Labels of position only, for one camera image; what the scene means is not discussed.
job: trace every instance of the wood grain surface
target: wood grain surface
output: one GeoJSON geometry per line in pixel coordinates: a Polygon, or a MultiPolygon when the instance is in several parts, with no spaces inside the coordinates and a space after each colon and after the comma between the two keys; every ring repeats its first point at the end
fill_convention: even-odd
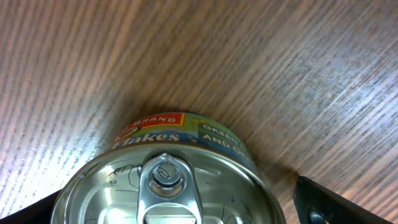
{"type": "Polygon", "coordinates": [[[297,173],[398,222],[398,1],[0,0],[0,217],[131,121],[233,130],[288,223],[297,173]]]}

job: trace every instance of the metal lid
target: metal lid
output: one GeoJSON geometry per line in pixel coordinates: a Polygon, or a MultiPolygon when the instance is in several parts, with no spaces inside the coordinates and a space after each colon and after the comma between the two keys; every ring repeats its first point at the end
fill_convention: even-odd
{"type": "Polygon", "coordinates": [[[84,166],[58,197],[52,223],[255,224],[284,218],[261,181],[238,163],[193,146],[146,144],[84,166]]]}

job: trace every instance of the can rim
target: can rim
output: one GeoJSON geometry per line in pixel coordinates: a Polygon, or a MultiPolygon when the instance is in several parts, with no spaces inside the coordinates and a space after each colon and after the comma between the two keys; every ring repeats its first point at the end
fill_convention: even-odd
{"type": "MultiPolygon", "coordinates": [[[[59,203],[60,197],[64,195],[64,193],[69,190],[70,192],[73,191],[73,189],[76,187],[78,181],[81,179],[80,177],[82,176],[82,173],[84,172],[89,172],[91,168],[93,168],[95,165],[97,165],[98,163],[100,163],[101,161],[104,161],[105,158],[109,159],[110,155],[115,155],[115,154],[122,154],[126,151],[129,150],[137,150],[140,149],[142,150],[143,146],[172,146],[172,145],[183,145],[183,146],[188,146],[190,147],[190,149],[195,150],[200,152],[201,154],[208,154],[209,151],[211,152],[212,155],[216,156],[216,158],[218,161],[221,161],[224,164],[232,164],[235,167],[237,167],[239,170],[235,170],[235,171],[240,171],[243,172],[244,174],[250,176],[250,178],[252,178],[256,184],[258,184],[261,187],[261,190],[264,191],[264,193],[266,194],[267,198],[269,199],[270,203],[271,203],[271,207],[272,207],[272,211],[274,213],[274,217],[276,219],[276,223],[286,223],[285,217],[283,215],[283,211],[282,208],[279,205],[279,202],[277,201],[277,199],[275,198],[275,196],[272,194],[272,192],[270,191],[270,188],[268,188],[268,185],[260,179],[260,177],[258,176],[258,173],[254,173],[252,170],[248,169],[246,166],[244,166],[243,164],[239,163],[238,161],[224,155],[224,154],[220,154],[219,152],[215,152],[212,151],[211,148],[207,148],[207,147],[203,147],[203,146],[193,146],[191,144],[184,144],[183,142],[179,142],[179,143],[167,143],[167,142],[151,142],[151,143],[145,143],[145,144],[136,144],[133,146],[127,146],[127,147],[122,147],[119,148],[117,150],[113,150],[113,151],[108,151],[108,152],[104,152],[103,154],[100,154],[98,156],[96,156],[95,158],[93,158],[92,160],[88,161],[83,167],[81,167],[78,171],[76,171],[76,173],[70,178],[70,180],[65,184],[65,186],[62,188],[62,190],[60,191],[60,193],[58,194],[57,198],[55,199],[55,203],[53,206],[53,210],[52,210],[52,215],[51,215],[51,222],[53,222],[53,217],[55,214],[55,210],[56,207],[59,203]]],[[[70,193],[67,196],[67,201],[68,202],[70,198],[70,193]]]]}

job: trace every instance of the can label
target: can label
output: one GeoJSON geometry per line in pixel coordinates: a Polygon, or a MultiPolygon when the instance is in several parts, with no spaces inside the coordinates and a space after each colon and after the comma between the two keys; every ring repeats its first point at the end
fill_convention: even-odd
{"type": "Polygon", "coordinates": [[[142,118],[123,129],[112,149],[148,142],[183,142],[210,148],[256,170],[242,141],[212,119],[190,113],[162,113],[142,118]]]}

